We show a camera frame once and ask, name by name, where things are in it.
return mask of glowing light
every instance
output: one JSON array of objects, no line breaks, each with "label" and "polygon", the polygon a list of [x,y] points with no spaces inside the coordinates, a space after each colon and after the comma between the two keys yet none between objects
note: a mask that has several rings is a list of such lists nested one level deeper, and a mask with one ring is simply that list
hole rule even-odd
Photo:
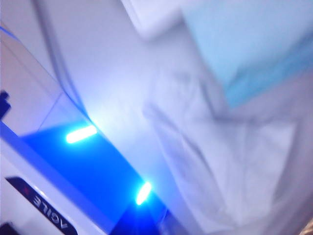
[{"label": "glowing light", "polygon": [[138,193],[138,196],[136,199],[137,205],[140,206],[148,198],[151,190],[152,190],[151,184],[146,182]]},{"label": "glowing light", "polygon": [[88,138],[94,134],[97,134],[97,129],[94,126],[87,126],[82,129],[73,131],[67,135],[68,143],[75,143]]}]

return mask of white surface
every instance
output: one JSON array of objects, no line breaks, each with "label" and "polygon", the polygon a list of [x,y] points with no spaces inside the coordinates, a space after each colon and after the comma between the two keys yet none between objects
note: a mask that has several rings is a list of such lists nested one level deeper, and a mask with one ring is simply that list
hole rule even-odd
[{"label": "white surface", "polygon": [[[266,219],[229,234],[249,235],[252,231],[255,235],[285,235],[288,234],[283,231],[285,228],[288,231],[297,226],[291,223],[292,219],[303,219],[300,215],[305,213],[298,210],[312,192],[307,187],[312,185],[313,167],[312,74],[288,81],[239,109],[229,110],[184,25],[153,42],[143,42],[117,0],[46,2],[69,72],[91,118],[140,175],[153,183],[156,193],[192,235],[201,234],[199,227],[186,208],[141,112],[149,84],[158,77],[159,68],[184,70],[208,79],[217,116],[298,120],[296,142],[277,192],[279,199],[284,195],[288,198],[280,200],[280,206]],[[29,0],[2,0],[1,17],[52,74],[29,3]]]},{"label": "white surface", "polygon": [[215,118],[209,103],[206,83],[164,72],[144,109],[186,203],[208,234],[269,215],[296,128],[293,120]]},{"label": "white surface", "polygon": [[106,235],[74,204],[1,139],[1,223],[12,222],[21,235],[62,235],[5,177],[21,177],[59,211],[79,235]]},{"label": "white surface", "polygon": [[122,0],[138,33],[151,39],[182,21],[181,8],[195,0]]}]

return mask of blue light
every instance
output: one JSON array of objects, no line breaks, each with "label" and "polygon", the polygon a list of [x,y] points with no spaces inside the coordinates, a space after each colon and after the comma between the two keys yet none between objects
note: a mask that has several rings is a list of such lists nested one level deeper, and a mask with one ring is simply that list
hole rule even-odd
[{"label": "blue light", "polygon": [[75,143],[87,137],[97,134],[97,129],[94,126],[87,126],[82,129],[73,131],[67,135],[68,143]]},{"label": "blue light", "polygon": [[146,182],[138,193],[138,196],[136,199],[137,205],[140,206],[148,198],[151,190],[152,190],[151,184]]}]

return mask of fold in fabric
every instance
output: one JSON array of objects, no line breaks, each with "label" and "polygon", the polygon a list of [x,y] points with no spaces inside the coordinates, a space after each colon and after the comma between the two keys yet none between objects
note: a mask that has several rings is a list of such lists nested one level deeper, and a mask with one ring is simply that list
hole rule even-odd
[{"label": "fold in fabric", "polygon": [[295,123],[214,118],[199,80],[163,73],[144,115],[178,188],[204,232],[266,216],[291,148]]},{"label": "fold in fabric", "polygon": [[203,0],[184,18],[231,107],[313,66],[311,0]]}]

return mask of black object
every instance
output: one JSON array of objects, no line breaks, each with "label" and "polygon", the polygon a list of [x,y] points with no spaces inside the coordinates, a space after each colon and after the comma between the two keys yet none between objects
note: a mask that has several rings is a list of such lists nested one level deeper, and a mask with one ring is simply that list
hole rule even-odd
[{"label": "black object", "polygon": [[65,235],[77,235],[76,229],[54,207],[20,177],[5,178],[37,210]]},{"label": "black object", "polygon": [[146,203],[131,203],[110,235],[159,235]]},{"label": "black object", "polygon": [[9,94],[5,91],[1,91],[0,93],[0,120],[3,118],[3,116],[8,112],[8,110],[11,108],[11,105],[6,101],[9,97]]},{"label": "black object", "polygon": [[18,234],[9,223],[5,223],[0,227],[0,235],[20,235],[20,234]]}]

